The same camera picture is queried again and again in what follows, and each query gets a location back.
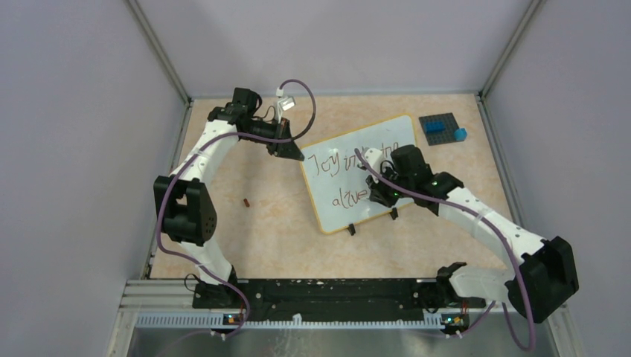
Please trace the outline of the yellow-framed whiteboard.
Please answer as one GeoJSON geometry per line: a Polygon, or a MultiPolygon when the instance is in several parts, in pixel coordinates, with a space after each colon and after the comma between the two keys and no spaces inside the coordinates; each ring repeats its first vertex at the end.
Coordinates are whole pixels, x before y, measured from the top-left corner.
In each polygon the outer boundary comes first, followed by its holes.
{"type": "Polygon", "coordinates": [[[301,169],[321,231],[342,231],[390,211],[369,200],[370,173],[359,168],[355,149],[389,159],[395,149],[416,143],[413,119],[401,115],[302,147],[301,169]]]}

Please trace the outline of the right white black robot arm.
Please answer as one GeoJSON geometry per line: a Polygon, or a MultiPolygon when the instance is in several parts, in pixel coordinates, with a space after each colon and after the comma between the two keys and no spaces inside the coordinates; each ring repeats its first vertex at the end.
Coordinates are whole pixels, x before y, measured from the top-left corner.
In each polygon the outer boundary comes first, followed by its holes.
{"type": "Polygon", "coordinates": [[[369,199],[392,208],[401,199],[445,219],[480,242],[504,269],[453,263],[437,273],[436,295],[445,306],[464,298],[511,305],[540,324],[575,295],[580,286],[574,252],[562,237],[546,239],[505,218],[448,172],[433,173],[415,145],[386,156],[377,148],[356,149],[358,167],[368,171],[369,199]]]}

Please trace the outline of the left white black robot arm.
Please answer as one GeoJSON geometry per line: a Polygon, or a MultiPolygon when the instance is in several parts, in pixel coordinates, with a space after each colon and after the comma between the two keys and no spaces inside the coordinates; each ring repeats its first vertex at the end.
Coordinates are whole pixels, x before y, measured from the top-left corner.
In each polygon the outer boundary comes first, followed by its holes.
{"type": "Polygon", "coordinates": [[[209,189],[223,159],[241,140],[265,145],[274,157],[304,160],[290,122],[283,117],[295,106],[295,99],[283,88],[276,95],[274,116],[264,120],[256,115],[262,97],[251,89],[236,88],[231,101],[209,112],[205,128],[185,160],[153,185],[157,233],[180,244],[185,250],[181,256],[197,265],[200,281],[195,293],[225,308],[236,303],[239,289],[229,281],[233,266],[214,239],[218,218],[209,189]]]}

